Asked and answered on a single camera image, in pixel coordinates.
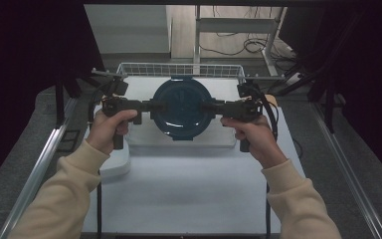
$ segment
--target blue plate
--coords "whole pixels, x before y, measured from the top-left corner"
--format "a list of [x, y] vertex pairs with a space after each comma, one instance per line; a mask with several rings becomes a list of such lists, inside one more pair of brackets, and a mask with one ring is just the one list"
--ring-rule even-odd
[[201, 111], [202, 102], [214, 102], [209, 91], [192, 77], [172, 77], [163, 83], [153, 99], [166, 102], [165, 112], [153, 113], [161, 131], [173, 140], [192, 140], [210, 124], [214, 114]]

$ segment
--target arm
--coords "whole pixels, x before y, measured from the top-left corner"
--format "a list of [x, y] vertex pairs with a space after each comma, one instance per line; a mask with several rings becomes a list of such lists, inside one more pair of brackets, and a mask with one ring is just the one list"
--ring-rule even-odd
[[249, 123], [234, 119], [221, 121], [235, 128], [237, 139], [249, 140], [250, 153], [262, 165], [271, 189], [268, 201], [282, 224], [281, 238], [340, 238], [321, 196], [311, 180], [301, 177], [282, 153], [266, 117]]
[[89, 137], [71, 155], [61, 157], [57, 173], [40, 188], [8, 238], [80, 238], [90, 205], [90, 192], [100, 182], [97, 172], [113, 150], [115, 132], [127, 133], [136, 111], [106, 118], [97, 112]]

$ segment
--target sleeve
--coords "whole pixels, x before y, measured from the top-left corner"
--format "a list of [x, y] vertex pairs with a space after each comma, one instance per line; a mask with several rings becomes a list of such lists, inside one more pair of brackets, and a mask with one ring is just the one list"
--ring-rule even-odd
[[271, 189], [268, 201], [282, 223], [281, 238], [341, 238], [312, 181], [301, 177], [290, 160], [262, 173]]
[[85, 140], [61, 157], [57, 173], [42, 185], [8, 238], [80, 238], [90, 192], [98, 186], [97, 172], [107, 159]]

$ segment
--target white wall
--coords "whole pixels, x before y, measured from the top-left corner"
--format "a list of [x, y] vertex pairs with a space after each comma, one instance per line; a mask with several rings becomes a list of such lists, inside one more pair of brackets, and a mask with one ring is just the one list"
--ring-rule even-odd
[[169, 53], [166, 6], [85, 5], [101, 54]]

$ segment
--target gray floor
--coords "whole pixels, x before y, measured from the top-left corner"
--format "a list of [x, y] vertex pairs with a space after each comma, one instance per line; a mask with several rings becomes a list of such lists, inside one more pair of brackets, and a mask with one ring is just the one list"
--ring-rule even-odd
[[[151, 59], [152, 62], [190, 63], [190, 59]], [[114, 70], [120, 62], [148, 62], [150, 59], [106, 59], [105, 64]], [[240, 64], [247, 73], [266, 74], [266, 66], [257, 59], [203, 59], [208, 64]], [[79, 130], [83, 135], [87, 126], [87, 103], [94, 90], [82, 81], [83, 94], [75, 109], [68, 129]], [[260, 82], [262, 87], [269, 87], [273, 82]], [[350, 191], [343, 174], [336, 163], [330, 147], [327, 145], [318, 122], [313, 114], [311, 104], [305, 94], [309, 85], [300, 88], [287, 96], [279, 97], [286, 122], [292, 137], [299, 142], [298, 152], [306, 176], [314, 182], [315, 188], [323, 196], [330, 217], [336, 222], [343, 238], [374, 238]], [[54, 91], [47, 89], [37, 96], [36, 110], [31, 121], [20, 136], [13, 150], [0, 168], [0, 229], [12, 209], [24, 182], [40, 155], [50, 132], [55, 125]], [[357, 135], [341, 114], [340, 109], [334, 112], [336, 137], [341, 143], [351, 166], [361, 182], [368, 197], [382, 219], [382, 165], [368, 146]], [[69, 143], [61, 143], [60, 149], [69, 148]], [[45, 176], [55, 172], [55, 162], [67, 152], [57, 152]]]

